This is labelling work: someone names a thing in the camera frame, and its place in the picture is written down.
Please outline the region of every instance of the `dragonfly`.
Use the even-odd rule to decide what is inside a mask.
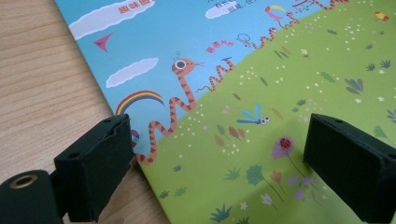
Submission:
[[[256,116],[250,114],[247,110],[242,110],[242,114],[249,119],[238,119],[238,123],[251,123],[251,124],[266,124],[270,121],[268,116],[261,117],[262,108],[260,105],[255,105]]]

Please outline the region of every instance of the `dragonfly wing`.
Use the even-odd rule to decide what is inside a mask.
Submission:
[[[260,117],[256,118],[253,115],[251,115],[247,110],[242,110],[242,114],[245,115],[247,118],[253,119],[253,120],[257,120]]]
[[[246,120],[246,119],[238,119],[236,122],[238,122],[238,123],[256,123],[253,120]]]
[[[262,108],[260,107],[260,105],[256,105],[256,116],[257,119],[259,119],[261,116],[260,114],[262,113]]]

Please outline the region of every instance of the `wood grain surface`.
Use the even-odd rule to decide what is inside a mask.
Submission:
[[[55,156],[109,116],[55,3],[0,1],[0,181],[52,172]],[[100,223],[169,223],[136,162]]]

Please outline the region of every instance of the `children's book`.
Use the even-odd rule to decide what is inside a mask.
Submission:
[[[172,223],[361,223],[304,143],[318,113],[396,147],[396,1],[56,3]]]

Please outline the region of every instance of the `white cloud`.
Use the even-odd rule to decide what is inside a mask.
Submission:
[[[228,8],[235,6],[236,6],[236,2],[232,1],[229,2],[228,4],[222,4],[221,7],[212,7],[206,12],[205,16],[208,19],[215,19],[216,17],[220,17],[230,13],[230,10]]]
[[[106,87],[116,87],[134,77],[145,74],[155,67],[158,61],[158,58],[149,58],[137,63],[132,63],[131,65],[124,67],[115,74],[111,75],[106,81]]]
[[[129,5],[134,2],[135,1],[133,0],[127,0],[96,9],[71,23],[69,25],[69,29],[72,32],[73,37],[78,40],[85,35],[105,30],[112,25],[117,25],[122,21],[129,20],[155,4],[155,1],[149,1],[149,3],[145,5],[130,8]],[[129,11],[120,13],[121,7],[128,7]]]

